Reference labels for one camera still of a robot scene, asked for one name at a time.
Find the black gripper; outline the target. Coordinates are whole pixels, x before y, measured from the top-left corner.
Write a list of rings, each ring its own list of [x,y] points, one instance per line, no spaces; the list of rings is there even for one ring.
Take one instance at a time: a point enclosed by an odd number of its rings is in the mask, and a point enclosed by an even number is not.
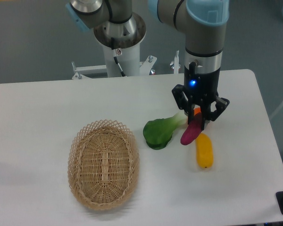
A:
[[[197,65],[191,62],[184,68],[184,85],[177,84],[172,94],[180,110],[188,117],[188,124],[194,119],[194,104],[209,105],[205,109],[204,128],[215,121],[230,104],[226,98],[219,97],[217,92],[220,68],[212,73],[196,73]],[[211,103],[216,102],[215,110],[211,111]]]

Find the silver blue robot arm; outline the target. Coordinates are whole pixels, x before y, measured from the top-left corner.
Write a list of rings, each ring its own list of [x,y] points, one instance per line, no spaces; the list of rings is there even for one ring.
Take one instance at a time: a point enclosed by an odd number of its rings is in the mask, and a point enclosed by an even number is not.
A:
[[[146,26],[130,0],[70,0],[66,8],[81,30],[93,30],[106,52],[108,76],[138,75],[139,52],[128,50],[143,41]],[[150,0],[148,8],[161,23],[185,35],[184,83],[172,93],[189,121],[194,119],[195,106],[200,107],[204,129],[229,105],[217,91],[229,1]]]

